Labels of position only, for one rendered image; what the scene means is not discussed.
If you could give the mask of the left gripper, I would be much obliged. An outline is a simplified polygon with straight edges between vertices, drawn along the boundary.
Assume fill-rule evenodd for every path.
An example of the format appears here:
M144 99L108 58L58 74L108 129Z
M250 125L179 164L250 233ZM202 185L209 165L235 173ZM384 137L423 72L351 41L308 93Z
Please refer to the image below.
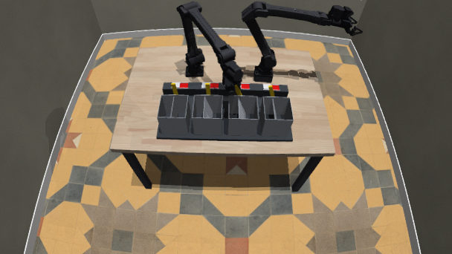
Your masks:
M349 26L348 26L348 27L345 27L345 26L340 25L340 24L341 24L341 19L340 19L340 24L339 24L338 27L344 28L345 31L346 31L347 33L349 33L350 36L354 36L354 35L356 35L356 34L363 33L363 31L362 31L360 28L358 28L357 26L354 26L354 28L353 28L352 30L350 30L350 28L352 27L352 24L357 24L358 22L357 22L356 20L354 20L351 16L348 18L348 20L349 20L350 22L353 20L354 22L349 23ZM359 30L360 32L354 33L356 30Z

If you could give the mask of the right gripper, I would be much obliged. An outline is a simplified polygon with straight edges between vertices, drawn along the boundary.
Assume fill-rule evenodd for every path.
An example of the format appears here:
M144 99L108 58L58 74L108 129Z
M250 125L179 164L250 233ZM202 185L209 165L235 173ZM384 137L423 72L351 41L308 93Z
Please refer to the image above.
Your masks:
M242 79L240 79L238 82L235 82L235 85L237 85L240 90L241 90L241 88L240 88L241 82L242 82ZM225 85L225 81L224 81L223 77L222 77L222 84Z

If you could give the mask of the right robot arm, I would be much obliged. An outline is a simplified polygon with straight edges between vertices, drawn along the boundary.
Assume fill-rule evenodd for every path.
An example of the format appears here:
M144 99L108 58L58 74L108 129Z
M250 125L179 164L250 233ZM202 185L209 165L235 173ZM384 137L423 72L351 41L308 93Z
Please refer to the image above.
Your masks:
M235 82L243 77L241 68L236 64L236 51L229 44L223 41L214 29L209 25L206 19L201 15L202 7L198 2L189 2L176 8L179 12L184 27L184 34L187 41L186 55L186 76L203 76L205 62L202 49L197 47L196 38L193 30L193 23L201 31L206 40L210 43L222 68L222 77L225 81L225 89L228 92L235 91ZM200 11L200 12L199 12ZM234 53L235 52L235 53ZM195 66L195 67L194 67ZM227 75L225 75L227 74ZM235 82L234 82L235 81Z

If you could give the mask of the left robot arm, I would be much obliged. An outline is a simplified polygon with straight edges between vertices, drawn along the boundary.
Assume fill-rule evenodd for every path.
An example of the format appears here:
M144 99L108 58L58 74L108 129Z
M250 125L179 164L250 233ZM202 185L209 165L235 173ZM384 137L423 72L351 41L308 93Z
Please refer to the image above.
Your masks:
M349 7L341 7L340 5L333 5L328 14L322 11L301 10L290 7L281 7L271 4L266 4L263 1L255 1L242 11L242 21L248 26L253 38L255 39L261 53L261 62L255 66L255 76L273 77L273 67L276 66L277 60L274 51L268 46L259 25L256 22L256 17L267 18L268 16L277 16L289 19L298 19L322 26L336 26L340 24L348 27L350 21L347 19L353 15L353 11ZM344 18L345 17L345 18ZM271 54L272 53L272 54Z

